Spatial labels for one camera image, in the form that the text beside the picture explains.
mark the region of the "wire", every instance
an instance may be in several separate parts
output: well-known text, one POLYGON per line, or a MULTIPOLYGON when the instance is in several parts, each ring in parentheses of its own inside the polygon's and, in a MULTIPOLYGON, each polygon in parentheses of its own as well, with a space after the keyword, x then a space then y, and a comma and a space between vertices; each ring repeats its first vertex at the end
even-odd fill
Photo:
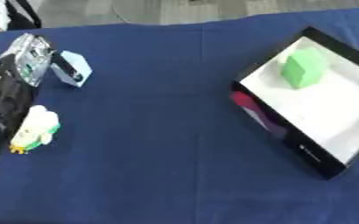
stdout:
POLYGON ((116 16, 117 16, 119 19, 121 19, 121 21, 123 21, 123 22, 126 23, 126 24, 131 24, 131 22, 130 22, 128 19, 126 19, 126 18, 124 18, 124 17, 121 16, 121 14, 118 12, 118 9, 117 9, 115 3, 113 3, 112 9, 113 9, 113 12, 116 14, 116 16))

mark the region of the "white plush toy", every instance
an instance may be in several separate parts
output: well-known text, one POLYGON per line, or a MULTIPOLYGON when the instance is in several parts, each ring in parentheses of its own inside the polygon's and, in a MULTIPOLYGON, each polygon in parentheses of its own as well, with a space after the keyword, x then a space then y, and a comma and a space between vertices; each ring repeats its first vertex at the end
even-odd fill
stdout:
POLYGON ((20 129, 11 140, 11 152, 27 154, 41 144, 49 144, 59 127, 56 113, 40 105, 31 107, 20 129))

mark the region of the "green cube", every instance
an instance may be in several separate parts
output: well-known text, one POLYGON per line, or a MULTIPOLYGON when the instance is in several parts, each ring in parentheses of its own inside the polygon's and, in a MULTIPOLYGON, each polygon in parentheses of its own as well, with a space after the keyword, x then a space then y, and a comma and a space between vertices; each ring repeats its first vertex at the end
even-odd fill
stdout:
POLYGON ((293 88, 306 88, 319 83, 327 68, 327 60, 320 52, 308 47, 288 57, 282 75, 293 88))

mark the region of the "blue tablecloth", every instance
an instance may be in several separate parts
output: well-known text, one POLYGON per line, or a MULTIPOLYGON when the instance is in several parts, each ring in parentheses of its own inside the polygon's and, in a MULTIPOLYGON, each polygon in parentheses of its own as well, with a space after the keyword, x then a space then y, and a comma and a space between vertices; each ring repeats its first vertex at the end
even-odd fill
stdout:
MULTIPOLYGON (((359 158, 324 181, 228 98, 307 25, 359 48, 359 9, 35 31, 95 71, 81 89, 46 77, 37 103, 63 126, 1 156, 0 223, 358 224, 359 158)), ((0 53, 19 34, 1 33, 0 53)))

